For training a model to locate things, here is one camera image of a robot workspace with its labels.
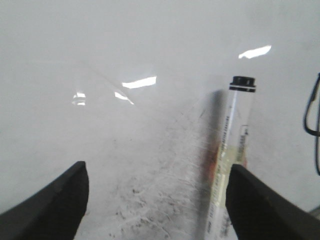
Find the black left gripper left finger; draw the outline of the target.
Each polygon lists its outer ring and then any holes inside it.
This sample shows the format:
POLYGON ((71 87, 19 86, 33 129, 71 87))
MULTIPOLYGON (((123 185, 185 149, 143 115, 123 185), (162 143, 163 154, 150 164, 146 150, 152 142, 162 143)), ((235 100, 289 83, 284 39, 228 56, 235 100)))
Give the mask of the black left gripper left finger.
POLYGON ((73 240, 87 211, 89 176, 85 161, 0 215, 2 240, 73 240))

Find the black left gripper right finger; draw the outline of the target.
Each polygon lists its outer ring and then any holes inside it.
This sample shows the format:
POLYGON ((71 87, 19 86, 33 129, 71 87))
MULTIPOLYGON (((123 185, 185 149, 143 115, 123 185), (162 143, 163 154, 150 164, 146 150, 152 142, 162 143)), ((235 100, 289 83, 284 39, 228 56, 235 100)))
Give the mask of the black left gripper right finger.
POLYGON ((226 208, 240 240, 318 240, 320 221, 233 164, 226 208))

